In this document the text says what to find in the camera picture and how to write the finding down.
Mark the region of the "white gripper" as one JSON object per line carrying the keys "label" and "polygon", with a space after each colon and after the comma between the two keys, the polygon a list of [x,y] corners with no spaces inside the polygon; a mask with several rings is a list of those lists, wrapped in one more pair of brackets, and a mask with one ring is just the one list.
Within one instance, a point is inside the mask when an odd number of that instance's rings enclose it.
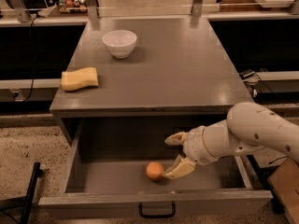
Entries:
{"label": "white gripper", "polygon": [[195,164],[208,165],[218,160],[206,148],[204,130],[205,126],[200,126],[187,133],[172,134],[164,140],[169,146],[183,145],[186,157],[178,155],[173,165],[163,172],[163,177],[178,179],[193,172]]}

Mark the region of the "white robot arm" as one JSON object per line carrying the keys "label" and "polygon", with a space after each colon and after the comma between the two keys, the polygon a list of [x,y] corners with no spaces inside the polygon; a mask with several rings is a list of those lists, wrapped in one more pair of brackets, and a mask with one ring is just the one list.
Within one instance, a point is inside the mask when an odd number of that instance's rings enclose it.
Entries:
{"label": "white robot arm", "polygon": [[234,105],[220,122],[172,134],[165,142],[183,146],[183,153],[163,173],[168,179],[188,175],[196,165],[208,165],[226,156],[248,155],[265,147],[299,161],[299,126],[249,102]]}

